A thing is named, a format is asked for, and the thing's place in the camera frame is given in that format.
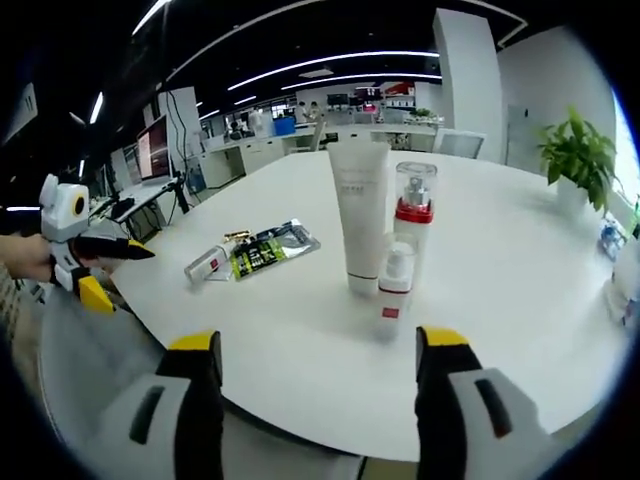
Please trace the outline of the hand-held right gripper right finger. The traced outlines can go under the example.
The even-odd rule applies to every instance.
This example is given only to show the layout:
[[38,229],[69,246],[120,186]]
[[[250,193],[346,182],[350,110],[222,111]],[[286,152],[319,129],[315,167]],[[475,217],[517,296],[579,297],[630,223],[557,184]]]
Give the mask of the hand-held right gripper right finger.
[[460,333],[416,329],[416,386],[419,479],[537,479],[553,461],[535,402]]

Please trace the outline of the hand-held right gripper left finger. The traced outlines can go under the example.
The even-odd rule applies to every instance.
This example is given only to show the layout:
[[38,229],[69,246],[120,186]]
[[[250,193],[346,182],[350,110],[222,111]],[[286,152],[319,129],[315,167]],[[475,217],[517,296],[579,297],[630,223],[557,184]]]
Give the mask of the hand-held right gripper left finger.
[[204,331],[168,347],[101,414],[100,479],[222,479],[221,335]]

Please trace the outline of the person's left hand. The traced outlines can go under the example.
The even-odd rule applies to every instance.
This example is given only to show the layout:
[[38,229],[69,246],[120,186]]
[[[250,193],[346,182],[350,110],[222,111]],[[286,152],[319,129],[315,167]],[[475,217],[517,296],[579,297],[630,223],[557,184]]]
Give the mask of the person's left hand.
[[1,236],[1,263],[13,279],[49,283],[50,257],[50,244],[42,235]]

